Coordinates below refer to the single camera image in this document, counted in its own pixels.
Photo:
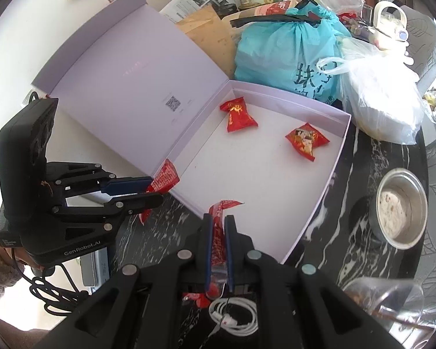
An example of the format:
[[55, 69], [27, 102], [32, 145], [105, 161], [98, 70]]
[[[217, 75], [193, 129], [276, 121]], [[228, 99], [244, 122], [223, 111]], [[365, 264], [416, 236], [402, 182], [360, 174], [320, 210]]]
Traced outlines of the person's left hand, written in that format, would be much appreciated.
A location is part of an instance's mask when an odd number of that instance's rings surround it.
[[34, 269], [39, 269], [41, 271], [44, 270], [44, 266], [40, 266], [38, 263], [36, 263], [36, 261], [34, 261], [22, 247], [11, 248], [8, 250], [8, 253], [10, 257], [19, 264], [23, 264], [24, 266], [29, 266]]

